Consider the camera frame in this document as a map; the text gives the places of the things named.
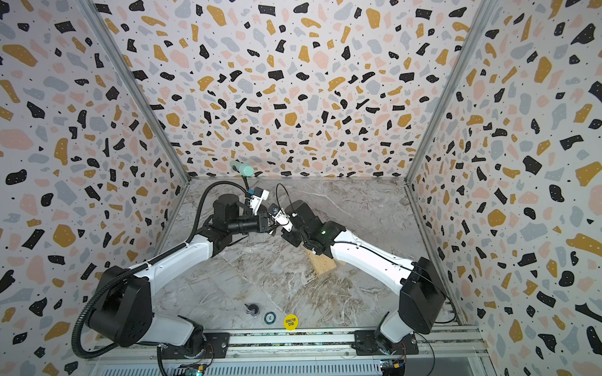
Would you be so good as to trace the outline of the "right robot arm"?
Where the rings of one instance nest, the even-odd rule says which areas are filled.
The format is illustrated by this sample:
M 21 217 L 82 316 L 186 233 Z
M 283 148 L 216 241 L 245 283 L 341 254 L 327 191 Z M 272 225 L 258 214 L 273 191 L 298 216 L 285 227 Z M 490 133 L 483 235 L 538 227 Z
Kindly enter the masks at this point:
M 398 309 L 384 317 L 379 336 L 398 343 L 411 333 L 431 333 L 447 295 L 429 259 L 412 261 L 385 252 L 338 222 L 321 221 L 304 201 L 296 201 L 285 210 L 272 206 L 269 213 L 282 226 L 282 237 L 288 243 L 351 264 L 398 296 Z

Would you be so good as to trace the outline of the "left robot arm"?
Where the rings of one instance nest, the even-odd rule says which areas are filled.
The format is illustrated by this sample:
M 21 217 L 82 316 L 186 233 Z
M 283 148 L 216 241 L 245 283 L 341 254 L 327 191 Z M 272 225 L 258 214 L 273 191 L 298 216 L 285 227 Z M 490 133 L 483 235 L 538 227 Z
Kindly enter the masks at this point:
M 213 202 L 213 214 L 199 222 L 190 240 L 131 268 L 114 266 L 101 277 L 83 323 L 112 342 L 113 347 L 140 343 L 177 347 L 192 357 L 205 344 L 202 325 L 183 316 L 155 313 L 153 297 L 169 282 L 234 244 L 237 235 L 269 233 L 279 212 L 252 195 L 246 203 L 235 194 Z

